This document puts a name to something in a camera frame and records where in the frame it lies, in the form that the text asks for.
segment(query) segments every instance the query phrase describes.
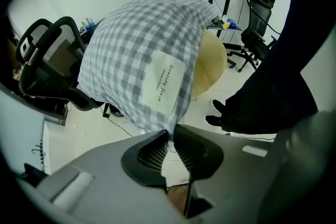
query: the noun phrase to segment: black pants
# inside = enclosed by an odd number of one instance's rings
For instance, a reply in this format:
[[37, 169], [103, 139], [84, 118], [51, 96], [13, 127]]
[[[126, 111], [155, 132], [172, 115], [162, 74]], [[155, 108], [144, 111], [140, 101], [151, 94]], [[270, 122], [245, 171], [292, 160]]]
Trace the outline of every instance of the black pants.
[[[327, 15], [320, 18], [323, 27], [318, 31], [312, 15]], [[223, 115], [222, 129], [276, 133], [316, 113], [317, 106], [300, 72], [322, 46], [335, 18], [333, 0], [291, 0], [277, 43], [243, 87], [226, 100], [231, 121]]]

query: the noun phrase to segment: white floor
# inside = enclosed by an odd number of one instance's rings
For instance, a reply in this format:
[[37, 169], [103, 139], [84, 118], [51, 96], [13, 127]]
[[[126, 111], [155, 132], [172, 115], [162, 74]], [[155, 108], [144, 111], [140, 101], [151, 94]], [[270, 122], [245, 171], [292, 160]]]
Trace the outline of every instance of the white floor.
[[[227, 133], [220, 127], [211, 126], [205, 122], [205, 115], [220, 116], [219, 112], [210, 106], [210, 100], [217, 99], [225, 103], [225, 100], [235, 94], [254, 71], [252, 66], [247, 64], [243, 71], [238, 73], [237, 69], [242, 66], [244, 59], [236, 56], [232, 56], [230, 59], [237, 63], [236, 68], [230, 69], [227, 67], [222, 77], [207, 92], [191, 101], [187, 113], [180, 121], [181, 124], [221, 134]], [[82, 112], [74, 106], [71, 107], [67, 116], [66, 129], [76, 137], [76, 148], [74, 148], [76, 156], [80, 156], [94, 147], [127, 139], [130, 135], [141, 135], [141, 130], [126, 118], [110, 116], [109, 119], [113, 123], [102, 117], [102, 108]], [[253, 137], [274, 138], [274, 135]], [[168, 185], [175, 185], [188, 180], [188, 172], [174, 148], [168, 151], [163, 163], [162, 175], [166, 177]]]

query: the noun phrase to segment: yellow object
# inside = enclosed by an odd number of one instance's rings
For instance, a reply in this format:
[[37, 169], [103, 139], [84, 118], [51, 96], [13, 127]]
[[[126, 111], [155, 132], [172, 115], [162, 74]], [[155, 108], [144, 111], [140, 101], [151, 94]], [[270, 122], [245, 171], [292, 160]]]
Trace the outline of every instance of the yellow object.
[[196, 59], [191, 97], [206, 92], [222, 76], [226, 68], [226, 49], [221, 40], [209, 30], [203, 33]]
[[227, 29], [230, 26], [230, 22], [226, 22], [225, 24], [223, 24], [223, 29]]

